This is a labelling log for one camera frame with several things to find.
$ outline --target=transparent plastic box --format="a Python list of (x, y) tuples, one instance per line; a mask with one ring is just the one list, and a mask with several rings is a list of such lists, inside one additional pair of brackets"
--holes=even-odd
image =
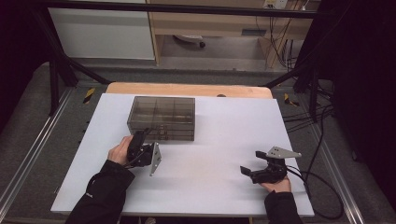
[(195, 99), (136, 96), (128, 118), (131, 134), (151, 129), (148, 140), (194, 140)]

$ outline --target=floor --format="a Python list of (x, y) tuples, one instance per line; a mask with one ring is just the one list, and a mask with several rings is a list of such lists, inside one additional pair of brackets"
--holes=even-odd
[[(163, 61), (160, 65), (134, 61), (82, 61), (103, 77), (134, 82), (257, 86), (286, 71), (286, 68), (282, 67), (276, 69), (265, 67), (265, 56), (258, 47), (257, 39), (205, 37), (205, 42), (206, 47), (200, 49), (197, 45), (181, 42), (172, 36), (166, 37)], [(61, 186), (78, 150), (84, 130), (89, 125), (89, 120), (100, 99), (100, 93), (106, 91), (106, 86), (94, 83), (82, 74), (78, 74), (78, 77), (81, 81), (77, 88), (70, 91), (70, 99), (33, 161), (29, 175), (22, 180), (16, 197), (10, 199), (3, 223), (63, 223), (65, 220), (65, 216), (51, 213), (50, 207), (56, 197), (56, 190)], [(273, 88), (272, 93), (278, 100), (280, 111), (285, 117), (285, 126), (290, 132), (293, 150), (304, 155), (298, 160), (299, 166), (301, 170), (306, 170), (318, 141), (314, 135), (314, 126), (305, 127), (306, 123), (302, 120), (305, 118), (303, 102), (307, 96), (295, 94), (292, 90), (293, 82), (293, 79), (285, 81)], [(328, 90), (332, 88), (331, 82), (325, 80), (321, 82), (323, 88)], [(94, 95), (88, 104), (83, 104), (85, 94), (92, 87), (95, 88)], [(285, 93), (289, 95), (291, 103), (285, 103)], [(326, 97), (319, 97), (318, 102), (321, 106), (329, 104)], [(49, 111), (49, 69), (43, 65), (35, 72), (14, 115), (0, 136), (1, 192), (6, 192), (8, 184), (18, 172), (36, 137), (49, 119)], [(331, 150), (364, 223), (396, 223), (394, 211), (375, 184), (365, 164), (353, 161), (352, 152), (336, 116), (329, 116), (324, 120), (322, 144)], [(332, 172), (326, 165), (325, 156), (322, 152), (318, 154), (313, 172), (332, 183)], [(314, 208), (324, 215), (335, 216), (340, 211), (340, 206), (334, 193), (313, 177), (310, 177), (309, 185)], [(353, 223), (346, 215), (342, 215), (337, 220), (328, 220), (321, 216), (305, 217), (304, 222)], [(267, 219), (255, 217), (254, 223), (267, 223)]]

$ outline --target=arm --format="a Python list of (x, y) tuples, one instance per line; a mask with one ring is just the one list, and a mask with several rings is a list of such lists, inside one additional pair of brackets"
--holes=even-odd
[(110, 149), (100, 173), (92, 177), (66, 223), (117, 223), (126, 190), (134, 180), (134, 175), (123, 167), (132, 138), (124, 137)]
[(298, 216), (287, 176), (275, 184), (261, 183), (261, 185), (270, 192), (264, 201), (270, 224), (303, 223)]

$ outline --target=black sleeve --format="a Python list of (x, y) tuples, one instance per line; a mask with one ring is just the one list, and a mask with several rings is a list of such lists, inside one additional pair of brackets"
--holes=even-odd
[(272, 191), (264, 202), (270, 224), (303, 223), (298, 216), (297, 206), (292, 193), (275, 193)]
[(134, 174), (129, 170), (107, 160), (101, 172), (92, 177), (66, 223), (117, 223), (133, 180)]

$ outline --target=white object on desk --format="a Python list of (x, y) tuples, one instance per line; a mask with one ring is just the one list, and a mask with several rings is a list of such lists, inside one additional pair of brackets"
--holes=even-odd
[[(59, 190), (52, 212), (70, 213), (99, 172), (107, 152), (129, 134), (131, 94), (103, 94)], [(291, 149), (276, 100), (195, 97), (195, 141), (161, 142), (163, 160), (153, 176), (134, 168), (125, 215), (257, 217), (265, 215), (265, 189), (253, 185), (239, 166), (266, 167), (255, 151)], [(287, 165), (297, 167), (295, 159)], [(301, 216), (313, 216), (302, 181), (289, 175)]]

